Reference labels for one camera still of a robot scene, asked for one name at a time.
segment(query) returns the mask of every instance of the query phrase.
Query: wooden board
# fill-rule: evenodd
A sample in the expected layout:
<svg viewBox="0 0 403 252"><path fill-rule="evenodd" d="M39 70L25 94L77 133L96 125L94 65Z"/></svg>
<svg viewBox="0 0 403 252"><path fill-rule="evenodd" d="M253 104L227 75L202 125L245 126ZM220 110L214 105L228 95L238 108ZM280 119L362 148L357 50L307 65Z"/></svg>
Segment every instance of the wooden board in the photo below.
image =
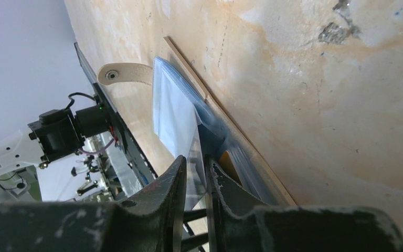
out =
<svg viewBox="0 0 403 252"><path fill-rule="evenodd" d="M229 128L231 135L236 139L240 146L244 149L249 159L255 166L258 174L270 192L275 196L276 200L280 202L281 206L295 206L293 198L287 192L282 182L274 174L269 165L262 158L260 153L251 144L251 142L244 136L244 134L239 130L239 128L233 123L230 117L224 112L220 105L216 102L215 98L208 91L203 81L197 76L192 67L183 57L183 55L178 51L175 45L172 43L169 37L163 38L162 46L160 50L160 56L177 68L177 70L185 77L190 84L197 90L204 99L205 103L212 109L214 114L221 118L221 120Z"/></svg>
<svg viewBox="0 0 403 252"><path fill-rule="evenodd" d="M364 205L403 232L403 0L351 1L362 33L318 41L338 0L66 0L96 71L151 66L169 36L299 205ZM151 87L107 87L156 170Z"/></svg>

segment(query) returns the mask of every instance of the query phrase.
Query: bolt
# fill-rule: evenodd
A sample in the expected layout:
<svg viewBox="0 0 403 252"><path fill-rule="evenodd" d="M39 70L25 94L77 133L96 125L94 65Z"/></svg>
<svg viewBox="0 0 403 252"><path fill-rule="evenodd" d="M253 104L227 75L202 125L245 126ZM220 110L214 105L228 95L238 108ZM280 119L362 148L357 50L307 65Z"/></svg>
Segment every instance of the bolt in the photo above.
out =
<svg viewBox="0 0 403 252"><path fill-rule="evenodd" d="M39 168L41 169L41 170L43 170L43 169L45 169L45 168L47 168L48 167L48 163L47 162L44 162L44 163L40 163L39 164Z"/></svg>
<svg viewBox="0 0 403 252"><path fill-rule="evenodd" d="M115 70L110 70L110 71L108 71L108 72L105 74L105 77L106 77L108 80L113 80L113 79L115 79L116 77L118 77L118 72L115 71Z"/></svg>

